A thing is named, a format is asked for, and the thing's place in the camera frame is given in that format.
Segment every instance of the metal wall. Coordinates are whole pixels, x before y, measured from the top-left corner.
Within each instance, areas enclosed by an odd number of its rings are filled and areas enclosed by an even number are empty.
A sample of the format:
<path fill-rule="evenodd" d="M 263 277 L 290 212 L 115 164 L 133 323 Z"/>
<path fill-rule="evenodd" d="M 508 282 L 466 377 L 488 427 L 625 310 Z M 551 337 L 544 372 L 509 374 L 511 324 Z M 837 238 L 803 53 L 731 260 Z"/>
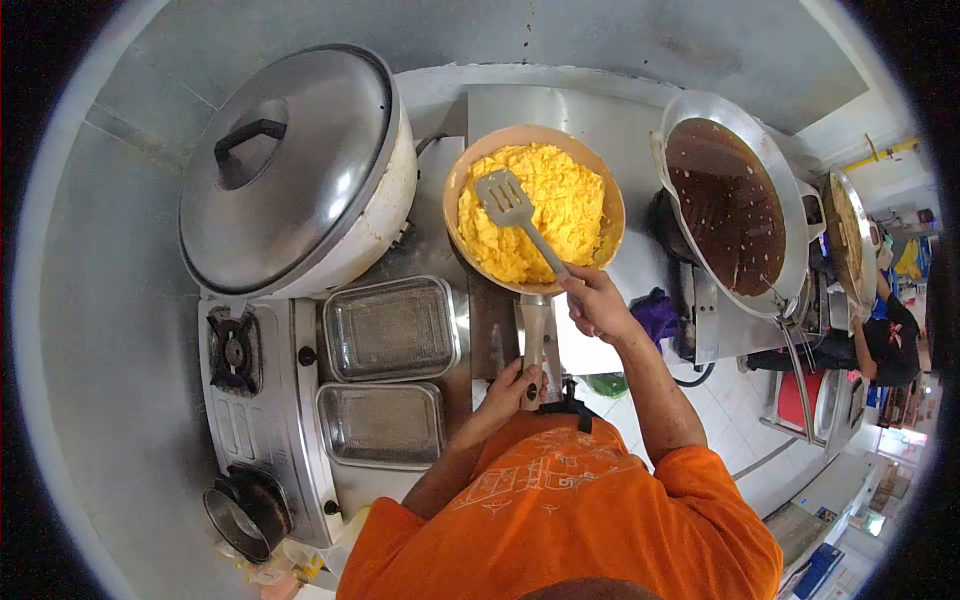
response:
<path fill-rule="evenodd" d="M 138 31 L 111 33 L 132 45 L 93 105 L 68 98 L 48 132 L 45 148 L 73 147 L 31 181 L 28 202 L 53 208 L 21 227 L 20 245 L 39 245 L 42 259 L 18 256 L 14 318 L 31 319 L 16 324 L 18 374 L 43 472 L 67 490 L 54 493 L 60 510 L 83 521 L 72 531 L 89 534 L 89 559 L 112 561 L 94 567 L 116 576 L 113 589 L 143 598 L 256 596 L 214 552 L 200 499 L 215 467 L 197 288 L 177 249 L 181 169 L 254 71 L 329 41 L 371 47 L 395 72 L 573 64 L 711 89 L 785 132 L 865 89 L 793 0 L 195 0 L 169 3 Z M 37 343 L 42 371 L 24 349 Z"/>
<path fill-rule="evenodd" d="M 796 0 L 175 2 L 134 46 L 218 107 L 258 68 L 331 40 L 365 45 L 395 72 L 541 62 L 698 87 L 784 133 L 867 89 Z"/>

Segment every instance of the hand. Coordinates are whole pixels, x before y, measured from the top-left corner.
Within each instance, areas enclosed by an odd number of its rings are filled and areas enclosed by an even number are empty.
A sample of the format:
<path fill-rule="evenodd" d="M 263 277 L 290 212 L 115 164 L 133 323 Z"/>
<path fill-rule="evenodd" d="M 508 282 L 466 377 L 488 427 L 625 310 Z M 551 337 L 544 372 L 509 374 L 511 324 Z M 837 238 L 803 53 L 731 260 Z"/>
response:
<path fill-rule="evenodd" d="M 566 303 L 570 309 L 570 319 L 581 333 L 613 344 L 636 334 L 638 329 L 642 331 L 640 324 L 627 309 L 620 290 L 616 289 L 606 272 L 564 264 L 572 276 L 559 277 L 557 282 L 568 294 Z M 571 295 L 580 301 L 582 309 L 570 301 Z"/>
<path fill-rule="evenodd" d="M 470 415 L 463 428 L 457 432 L 450 446 L 455 449 L 466 449 L 486 440 L 494 431 L 507 422 L 520 409 L 520 400 L 526 395 L 527 388 L 543 378 L 540 386 L 542 399 L 546 391 L 546 374 L 536 365 L 529 367 L 522 374 L 523 357 L 517 358 L 497 374 L 496 379 L 487 388 L 480 407 Z"/>

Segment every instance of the gas stove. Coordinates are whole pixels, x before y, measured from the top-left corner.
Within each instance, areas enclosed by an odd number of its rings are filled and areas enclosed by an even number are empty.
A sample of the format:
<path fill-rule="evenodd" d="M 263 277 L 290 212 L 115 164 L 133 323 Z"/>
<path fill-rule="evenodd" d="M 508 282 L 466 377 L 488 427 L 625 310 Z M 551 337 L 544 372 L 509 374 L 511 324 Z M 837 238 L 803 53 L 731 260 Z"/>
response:
<path fill-rule="evenodd" d="M 281 496 L 288 536 L 328 547 L 343 520 L 317 417 L 317 303 L 248 300 L 238 310 L 201 300 L 198 313 L 204 405 L 220 471 L 229 476 L 240 467 L 263 479 Z"/>

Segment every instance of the purple cloth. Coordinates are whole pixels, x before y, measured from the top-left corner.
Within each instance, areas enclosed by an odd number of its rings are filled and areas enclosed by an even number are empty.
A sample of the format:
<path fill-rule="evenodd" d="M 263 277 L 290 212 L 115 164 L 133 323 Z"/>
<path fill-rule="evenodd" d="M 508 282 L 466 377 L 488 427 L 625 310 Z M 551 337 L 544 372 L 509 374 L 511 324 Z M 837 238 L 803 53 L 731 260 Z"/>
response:
<path fill-rule="evenodd" d="M 673 301 L 659 287 L 655 287 L 648 296 L 634 302 L 630 307 L 630 314 L 643 325 L 643 329 L 657 345 L 660 354 L 663 354 L 660 340 L 680 334 L 680 316 L 673 307 Z"/>

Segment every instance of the gas burner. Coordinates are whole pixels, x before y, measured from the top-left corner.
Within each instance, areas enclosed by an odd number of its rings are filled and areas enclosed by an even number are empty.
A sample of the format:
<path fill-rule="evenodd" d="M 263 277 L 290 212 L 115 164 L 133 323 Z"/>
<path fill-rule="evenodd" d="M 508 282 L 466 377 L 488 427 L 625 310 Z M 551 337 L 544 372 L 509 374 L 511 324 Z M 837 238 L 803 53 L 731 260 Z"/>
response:
<path fill-rule="evenodd" d="M 206 322 L 212 335 L 210 385 L 236 396 L 256 396 L 263 378 L 256 318 L 245 312 L 233 319 L 229 308 L 214 308 Z"/>

